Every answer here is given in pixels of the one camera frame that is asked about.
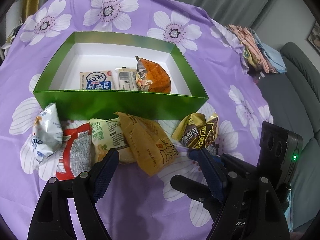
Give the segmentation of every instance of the folded clothes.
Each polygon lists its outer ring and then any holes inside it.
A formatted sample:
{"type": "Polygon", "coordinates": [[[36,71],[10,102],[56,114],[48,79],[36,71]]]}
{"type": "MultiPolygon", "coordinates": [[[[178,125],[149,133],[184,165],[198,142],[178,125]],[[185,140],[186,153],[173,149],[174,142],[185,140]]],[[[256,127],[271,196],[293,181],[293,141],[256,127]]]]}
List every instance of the folded clothes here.
{"type": "Polygon", "coordinates": [[[229,24],[228,28],[238,37],[239,41],[246,46],[252,56],[253,61],[257,65],[256,70],[260,71],[259,66],[261,66],[266,73],[269,73],[268,63],[257,47],[254,37],[250,31],[246,27],[242,28],[241,26],[234,26],[232,24],[229,24]]]}
{"type": "Polygon", "coordinates": [[[270,64],[279,72],[285,73],[287,71],[281,54],[279,51],[273,49],[272,47],[264,44],[259,39],[258,35],[255,33],[254,30],[249,29],[250,33],[255,39],[255,43],[257,44],[258,48],[263,52],[266,58],[269,60],[270,64]]]}

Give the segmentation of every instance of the white flower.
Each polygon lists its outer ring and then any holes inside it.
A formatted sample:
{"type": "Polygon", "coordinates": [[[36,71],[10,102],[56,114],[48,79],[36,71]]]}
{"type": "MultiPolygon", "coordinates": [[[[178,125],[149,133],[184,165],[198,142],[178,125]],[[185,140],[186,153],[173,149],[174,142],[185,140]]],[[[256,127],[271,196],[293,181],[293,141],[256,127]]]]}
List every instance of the white flower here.
{"type": "Polygon", "coordinates": [[[229,97],[237,104],[236,113],[242,125],[245,127],[249,122],[250,131],[253,138],[259,138],[258,127],[260,127],[260,124],[257,116],[253,114],[253,109],[248,100],[244,100],[240,90],[233,85],[230,86],[229,97]]]}
{"type": "MultiPolygon", "coordinates": [[[[29,83],[29,91],[33,90],[41,74],[34,75],[29,83]]],[[[41,112],[41,107],[35,97],[27,98],[22,101],[12,115],[12,124],[9,128],[11,135],[24,134],[32,127],[36,116],[41,112]]],[[[85,121],[68,121],[65,122],[64,128],[76,128],[77,125],[86,123],[85,121]]],[[[59,162],[59,154],[55,153],[44,162],[39,163],[33,152],[31,144],[31,134],[23,144],[20,150],[21,167],[26,174],[32,174],[34,170],[38,172],[40,179],[48,180],[55,176],[59,162]]]]}
{"type": "Polygon", "coordinates": [[[112,25],[118,30],[126,31],[131,27],[129,15],[138,9],[138,0],[91,0],[91,7],[84,15],[83,25],[91,26],[98,22],[94,31],[111,32],[112,25]]]}
{"type": "Polygon", "coordinates": [[[170,20],[165,12],[157,11],[153,19],[161,29],[151,28],[147,32],[149,37],[172,42],[182,53],[185,53],[186,49],[198,50],[197,44],[191,40],[198,39],[202,32],[198,25],[185,26],[190,21],[187,13],[180,14],[178,11],[173,11],[170,20]]]}
{"type": "MultiPolygon", "coordinates": [[[[198,112],[204,114],[208,120],[212,114],[215,113],[215,109],[209,103],[205,103],[198,112]]],[[[179,121],[158,122],[161,127],[164,128],[168,136],[172,135],[174,129],[179,124],[179,121]]],[[[244,159],[240,153],[233,151],[238,145],[238,132],[233,130],[229,121],[224,121],[220,125],[216,142],[219,142],[218,151],[220,154],[224,151],[225,153],[231,154],[239,159],[244,159]]],[[[177,141],[174,141],[173,143],[176,146],[181,145],[179,142],[178,145],[177,141]]],[[[166,166],[158,173],[158,177],[164,182],[163,196],[170,202],[178,200],[185,195],[171,187],[170,180],[175,175],[183,175],[192,180],[201,180],[202,184],[207,185],[198,163],[190,160],[186,151],[181,152],[172,164],[166,166]]],[[[195,200],[191,200],[190,202],[189,214],[192,224],[196,227],[205,225],[211,218],[209,212],[203,207],[203,204],[195,200]]]]}
{"type": "Polygon", "coordinates": [[[25,22],[23,32],[20,36],[21,41],[30,41],[29,45],[35,45],[41,41],[44,36],[51,38],[60,34],[59,31],[66,30],[70,26],[71,14],[63,14],[57,18],[66,7],[66,1],[55,0],[47,10],[42,8],[36,14],[36,20],[28,19],[25,22]]]}
{"type": "Polygon", "coordinates": [[[263,119],[263,121],[267,121],[267,122],[273,123],[273,117],[270,114],[270,110],[269,110],[269,106],[268,105],[260,106],[258,110],[259,110],[259,113],[260,113],[261,118],[263,119]]]}

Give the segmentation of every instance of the white wall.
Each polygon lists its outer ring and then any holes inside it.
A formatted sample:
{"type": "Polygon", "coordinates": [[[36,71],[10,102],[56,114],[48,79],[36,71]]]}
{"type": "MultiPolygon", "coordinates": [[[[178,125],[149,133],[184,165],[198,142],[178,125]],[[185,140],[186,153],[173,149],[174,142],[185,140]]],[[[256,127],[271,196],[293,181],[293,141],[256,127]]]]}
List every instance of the white wall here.
{"type": "Polygon", "coordinates": [[[320,71],[320,55],[307,41],[314,23],[303,0],[277,0],[256,33],[263,43],[277,50],[294,42],[320,71]]]}

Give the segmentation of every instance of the plastic wrapper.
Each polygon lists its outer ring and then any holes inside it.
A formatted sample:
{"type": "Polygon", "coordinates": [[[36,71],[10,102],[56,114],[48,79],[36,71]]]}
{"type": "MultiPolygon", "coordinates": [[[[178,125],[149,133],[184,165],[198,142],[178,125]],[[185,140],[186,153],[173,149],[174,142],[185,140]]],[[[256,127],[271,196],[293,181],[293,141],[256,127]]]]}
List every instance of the plastic wrapper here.
{"type": "Polygon", "coordinates": [[[56,104],[52,103],[36,117],[32,126],[31,143],[39,162],[43,162],[59,150],[62,135],[56,104]]]}
{"type": "Polygon", "coordinates": [[[63,131],[63,143],[59,150],[56,176],[59,180],[74,179],[91,169],[91,126],[83,124],[63,131]]]}
{"type": "Polygon", "coordinates": [[[80,72],[80,88],[84,90],[114,90],[112,71],[80,72]]]}
{"type": "Polygon", "coordinates": [[[122,68],[117,68],[116,71],[118,71],[120,90],[125,90],[125,91],[140,90],[136,83],[137,69],[122,67],[122,68]]]}
{"type": "Polygon", "coordinates": [[[122,133],[119,118],[112,120],[91,119],[92,143],[96,154],[94,162],[100,162],[111,148],[119,152],[121,164],[136,162],[132,151],[122,133]]]}
{"type": "Polygon", "coordinates": [[[166,71],[156,62],[139,58],[138,61],[136,83],[141,91],[170,93],[171,80],[166,71]]]}
{"type": "Polygon", "coordinates": [[[171,137],[191,149],[210,149],[218,136],[218,115],[213,114],[209,121],[205,120],[203,114],[190,114],[180,122],[171,137]]]}
{"type": "Polygon", "coordinates": [[[139,167],[153,176],[169,165],[178,152],[156,121],[130,114],[119,115],[121,128],[139,167]]]}

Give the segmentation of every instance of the floral tablecloth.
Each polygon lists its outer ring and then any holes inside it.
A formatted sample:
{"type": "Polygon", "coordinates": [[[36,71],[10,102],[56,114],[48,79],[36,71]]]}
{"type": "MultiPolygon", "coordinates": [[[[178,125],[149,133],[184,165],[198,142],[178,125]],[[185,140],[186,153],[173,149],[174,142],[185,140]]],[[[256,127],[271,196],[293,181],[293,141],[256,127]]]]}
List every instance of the floral tablecloth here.
{"type": "MultiPolygon", "coordinates": [[[[175,43],[202,82],[209,101],[199,112],[217,112],[219,136],[213,145],[257,163],[263,120],[272,122],[258,87],[242,70],[242,46],[201,8],[174,0],[49,0],[20,29],[0,67],[0,214],[18,239],[27,239],[34,208],[46,181],[55,175],[59,156],[39,164],[31,126],[41,111],[32,92],[40,74],[74,31],[114,31],[175,43]]],[[[63,122],[77,127],[85,121],[63,122]]],[[[159,121],[170,135],[177,121],[159,121]]],[[[136,164],[119,166],[104,198],[96,204],[113,239],[201,240],[212,221],[202,204],[173,190],[169,181],[182,174],[205,183],[197,163],[180,153],[151,178],[136,164]]],[[[70,201],[78,239],[84,239],[70,201]]]]}

